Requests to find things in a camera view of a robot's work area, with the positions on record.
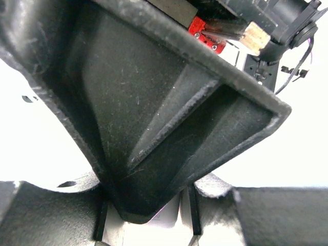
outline red plastic part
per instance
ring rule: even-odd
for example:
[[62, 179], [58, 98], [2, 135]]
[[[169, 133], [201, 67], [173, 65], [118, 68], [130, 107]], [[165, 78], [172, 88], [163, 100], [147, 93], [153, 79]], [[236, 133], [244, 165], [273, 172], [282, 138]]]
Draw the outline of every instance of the red plastic part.
[[196, 33], [199, 34], [198, 40], [207, 45], [211, 50], [216, 52], [217, 54], [221, 54], [224, 48], [226, 47], [226, 42], [222, 41], [219, 44], [216, 44], [212, 42], [210, 39], [208, 39], [205, 35], [203, 35], [201, 32], [205, 29], [206, 22], [204, 22], [201, 18], [195, 17], [193, 21], [190, 24], [189, 27], [189, 33], [193, 35], [196, 38]]

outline hole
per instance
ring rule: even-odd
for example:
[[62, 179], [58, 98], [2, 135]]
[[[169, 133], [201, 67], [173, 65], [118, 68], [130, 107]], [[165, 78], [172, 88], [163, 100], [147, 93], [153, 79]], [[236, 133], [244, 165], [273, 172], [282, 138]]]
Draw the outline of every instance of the hole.
[[22, 96], [22, 99], [23, 99], [25, 102], [28, 102], [29, 104], [33, 102], [31, 99], [29, 99], [28, 96]]
[[6, 11], [6, 0], [0, 0], [0, 13], [4, 13]]
[[75, 181], [67, 181], [65, 183], [62, 183], [61, 185], [58, 185], [57, 188], [66, 188], [66, 187], [72, 187], [76, 185], [76, 182]]

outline red bracket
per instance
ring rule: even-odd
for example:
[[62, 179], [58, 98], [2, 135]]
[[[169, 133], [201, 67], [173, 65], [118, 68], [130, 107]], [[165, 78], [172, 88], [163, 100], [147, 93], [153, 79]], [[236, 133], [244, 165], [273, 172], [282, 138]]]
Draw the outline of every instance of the red bracket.
[[196, 39], [207, 45], [211, 50], [217, 54], [221, 54], [224, 48], [226, 47], [226, 42], [222, 41], [219, 44], [212, 42], [209, 38], [203, 35], [201, 32], [205, 29], [206, 22], [201, 18], [195, 17], [190, 24], [189, 33], [193, 35]]

